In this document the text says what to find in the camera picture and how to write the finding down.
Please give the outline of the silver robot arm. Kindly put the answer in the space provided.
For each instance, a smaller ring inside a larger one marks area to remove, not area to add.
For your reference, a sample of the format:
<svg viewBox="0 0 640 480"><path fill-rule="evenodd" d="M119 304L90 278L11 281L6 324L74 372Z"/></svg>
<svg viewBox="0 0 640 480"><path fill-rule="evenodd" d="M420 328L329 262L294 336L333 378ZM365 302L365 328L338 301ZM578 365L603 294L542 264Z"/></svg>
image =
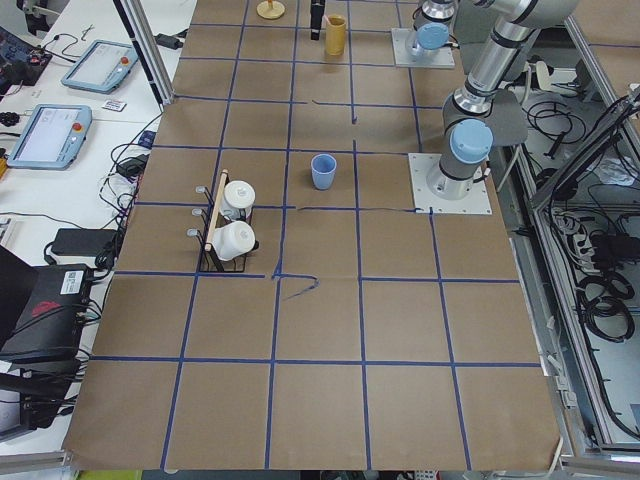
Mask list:
<svg viewBox="0 0 640 480"><path fill-rule="evenodd" d="M449 24L456 3L449 0L421 1L413 13L413 28L407 38L408 52L417 57L423 51L433 51L447 45Z"/></svg>
<svg viewBox="0 0 640 480"><path fill-rule="evenodd" d="M530 49L527 42L540 30L567 19L578 3L474 1L472 5L496 12L497 19L464 84L443 105L443 151L427 174L430 190L451 201L468 195L477 168L495 144L495 134L486 121L497 117L494 99L517 55Z"/></svg>

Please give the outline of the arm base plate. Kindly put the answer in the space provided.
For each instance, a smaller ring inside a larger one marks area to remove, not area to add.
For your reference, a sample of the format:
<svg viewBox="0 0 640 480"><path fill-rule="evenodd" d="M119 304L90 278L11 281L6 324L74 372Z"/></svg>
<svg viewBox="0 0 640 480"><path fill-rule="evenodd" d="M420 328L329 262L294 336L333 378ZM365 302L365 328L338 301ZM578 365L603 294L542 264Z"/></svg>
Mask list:
<svg viewBox="0 0 640 480"><path fill-rule="evenodd" d="M392 28L392 47L397 67L453 69L455 61L452 49L442 46L439 49L425 50L418 43L412 29Z"/></svg>
<svg viewBox="0 0 640 480"><path fill-rule="evenodd" d="M491 215L482 169L477 167L471 179L452 180L441 172L440 157L440 154L408 154L416 212Z"/></svg>

